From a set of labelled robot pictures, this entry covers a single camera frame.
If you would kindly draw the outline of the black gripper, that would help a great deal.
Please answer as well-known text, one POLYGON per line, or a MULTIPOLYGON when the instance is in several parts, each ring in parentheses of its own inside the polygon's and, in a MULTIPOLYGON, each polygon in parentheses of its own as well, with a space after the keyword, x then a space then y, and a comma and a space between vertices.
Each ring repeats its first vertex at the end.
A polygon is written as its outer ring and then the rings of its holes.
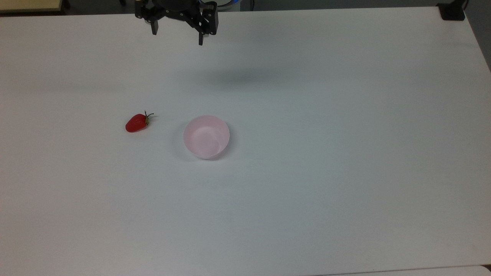
POLYGON ((177 21, 195 24, 198 32, 198 45, 202 46, 204 38, 216 35, 219 18, 216 12, 218 4, 205 0, 135 0, 135 17, 149 23, 152 34, 158 33, 158 21, 170 18, 177 21))

